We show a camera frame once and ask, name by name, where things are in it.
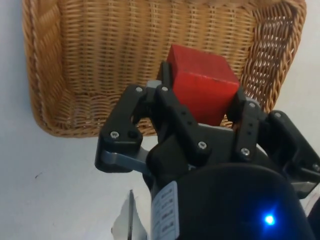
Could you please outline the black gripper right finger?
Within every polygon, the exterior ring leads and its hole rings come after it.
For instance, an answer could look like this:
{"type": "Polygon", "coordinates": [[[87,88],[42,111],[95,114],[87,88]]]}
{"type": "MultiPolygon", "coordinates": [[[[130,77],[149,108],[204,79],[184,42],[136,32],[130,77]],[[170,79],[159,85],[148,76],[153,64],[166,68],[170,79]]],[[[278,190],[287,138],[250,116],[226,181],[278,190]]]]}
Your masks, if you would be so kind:
{"type": "Polygon", "coordinates": [[[244,162],[274,169],[306,198],[320,182],[320,157],[282,111],[265,113],[240,87],[227,110],[235,127],[234,153],[244,162]]]}

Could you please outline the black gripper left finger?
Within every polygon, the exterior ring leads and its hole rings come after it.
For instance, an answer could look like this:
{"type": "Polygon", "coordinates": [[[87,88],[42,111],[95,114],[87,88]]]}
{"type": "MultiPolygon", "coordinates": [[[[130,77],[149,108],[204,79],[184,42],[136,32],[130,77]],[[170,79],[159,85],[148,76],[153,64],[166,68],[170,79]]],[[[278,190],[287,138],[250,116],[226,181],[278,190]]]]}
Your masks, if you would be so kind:
{"type": "Polygon", "coordinates": [[[208,128],[200,126],[173,91],[172,64],[160,65],[158,86],[129,85],[100,130],[95,166],[105,173],[174,173],[189,165],[202,167],[213,161],[208,128]],[[152,151],[142,148],[137,127],[151,120],[158,137],[152,151]]]}

